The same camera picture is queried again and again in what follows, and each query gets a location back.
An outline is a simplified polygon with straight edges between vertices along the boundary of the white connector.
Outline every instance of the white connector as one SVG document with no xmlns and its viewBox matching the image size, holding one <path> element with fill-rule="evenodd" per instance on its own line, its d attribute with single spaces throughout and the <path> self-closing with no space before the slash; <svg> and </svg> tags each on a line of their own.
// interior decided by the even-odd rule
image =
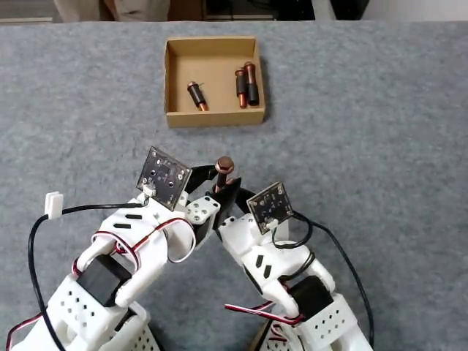
<svg viewBox="0 0 468 351">
<path fill-rule="evenodd" d="M 44 214 L 49 219 L 59 218 L 64 209 L 64 195 L 59 192 L 49 192 L 45 195 Z"/>
</svg>

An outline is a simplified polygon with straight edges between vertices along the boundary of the screw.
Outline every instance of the screw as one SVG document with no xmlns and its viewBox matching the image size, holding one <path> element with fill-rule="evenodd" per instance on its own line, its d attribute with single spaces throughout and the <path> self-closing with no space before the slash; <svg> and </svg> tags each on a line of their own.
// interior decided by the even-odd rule
<svg viewBox="0 0 468 351">
<path fill-rule="evenodd" d="M 216 182 L 215 192 L 226 186 L 227 175 L 234 171 L 234 161 L 229 156 L 219 157 L 214 165 L 218 171 L 218 180 Z"/>
</svg>

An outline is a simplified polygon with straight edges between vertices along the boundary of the screw head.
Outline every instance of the screw head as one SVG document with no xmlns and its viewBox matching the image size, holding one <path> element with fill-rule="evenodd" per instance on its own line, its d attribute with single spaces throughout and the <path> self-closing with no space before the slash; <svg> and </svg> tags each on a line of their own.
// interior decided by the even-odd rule
<svg viewBox="0 0 468 351">
<path fill-rule="evenodd" d="M 219 157 L 214 166 L 219 173 L 229 174 L 234 171 L 234 161 L 229 156 Z"/>
</svg>

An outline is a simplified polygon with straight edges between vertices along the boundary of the gray carpet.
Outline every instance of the gray carpet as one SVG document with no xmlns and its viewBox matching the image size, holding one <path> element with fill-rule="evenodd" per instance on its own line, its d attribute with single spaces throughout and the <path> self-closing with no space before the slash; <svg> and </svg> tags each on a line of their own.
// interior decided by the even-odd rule
<svg viewBox="0 0 468 351">
<path fill-rule="evenodd" d="M 167 128 L 165 40 L 202 34 L 258 36 L 263 125 Z M 468 23 L 0 28 L 0 333 L 37 311 L 26 244 L 45 193 L 68 206 L 125 201 L 155 145 L 188 165 L 229 154 L 253 190 L 283 180 L 294 208 L 330 226 L 355 263 L 376 350 L 468 350 L 467 37 Z M 105 216 L 41 227 L 47 297 Z M 338 252 L 318 231 L 311 245 L 367 333 Z M 260 301 L 215 237 L 140 299 L 167 350 L 245 350 L 263 321 L 223 303 Z"/>
</svg>

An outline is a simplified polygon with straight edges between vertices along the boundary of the wall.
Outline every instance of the wall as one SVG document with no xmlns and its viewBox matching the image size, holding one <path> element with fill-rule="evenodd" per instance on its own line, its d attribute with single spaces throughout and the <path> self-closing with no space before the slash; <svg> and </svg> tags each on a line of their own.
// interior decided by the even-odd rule
<svg viewBox="0 0 468 351">
<path fill-rule="evenodd" d="M 363 20 L 468 20 L 468 0 L 370 0 Z"/>
</svg>

